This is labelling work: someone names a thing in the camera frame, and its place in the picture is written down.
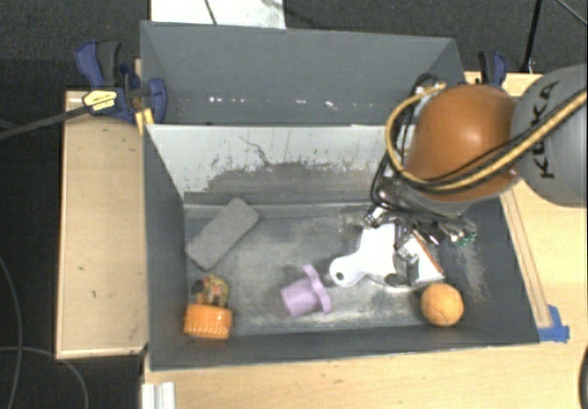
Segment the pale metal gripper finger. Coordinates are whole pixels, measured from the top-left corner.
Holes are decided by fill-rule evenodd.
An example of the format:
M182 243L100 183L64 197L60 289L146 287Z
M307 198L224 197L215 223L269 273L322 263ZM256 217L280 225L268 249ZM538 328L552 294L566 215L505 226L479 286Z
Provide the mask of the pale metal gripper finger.
M434 251L421 239L416 239L417 254L419 257L418 281L420 283L430 283L443 281L445 279L444 269L437 261Z
M402 283L412 286L419 278L419 256L404 249L398 251L396 269Z

